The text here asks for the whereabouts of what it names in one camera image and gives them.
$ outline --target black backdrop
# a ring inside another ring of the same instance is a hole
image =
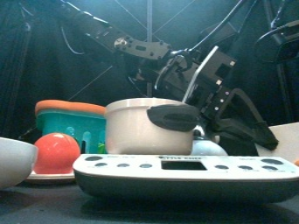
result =
[[[0,136],[17,138],[35,124],[37,101],[57,99],[107,106],[140,97],[123,74],[108,63],[107,53],[64,24],[37,0],[0,2]],[[147,39],[145,0],[71,0],[81,10],[107,20],[136,39]],[[153,0],[153,41],[175,50],[191,48],[203,29],[228,14],[238,0]],[[255,1],[248,0],[232,18],[235,26]],[[238,64],[227,77],[231,88],[242,88],[268,125],[299,120],[299,60],[278,65],[258,61],[252,46],[267,32],[263,1],[248,17],[228,54]],[[272,0],[276,11],[280,0]],[[299,1],[291,1],[283,23],[298,19]]]

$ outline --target red ball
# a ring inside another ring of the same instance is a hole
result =
[[[36,174],[65,174],[72,172],[72,164],[80,156],[80,146],[73,137],[51,133],[35,143],[39,148],[33,167]]]

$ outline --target pot handle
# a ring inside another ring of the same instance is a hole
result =
[[[191,105],[165,104],[147,110],[149,121],[167,130],[191,131],[198,125],[199,110]]]

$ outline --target white scale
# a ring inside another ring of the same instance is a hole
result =
[[[299,167],[280,157],[83,154],[83,192],[104,199],[272,203],[299,193]]]

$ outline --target table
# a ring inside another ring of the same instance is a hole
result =
[[[299,223],[299,195],[264,205],[105,201],[76,183],[20,185],[0,191],[0,223]]]

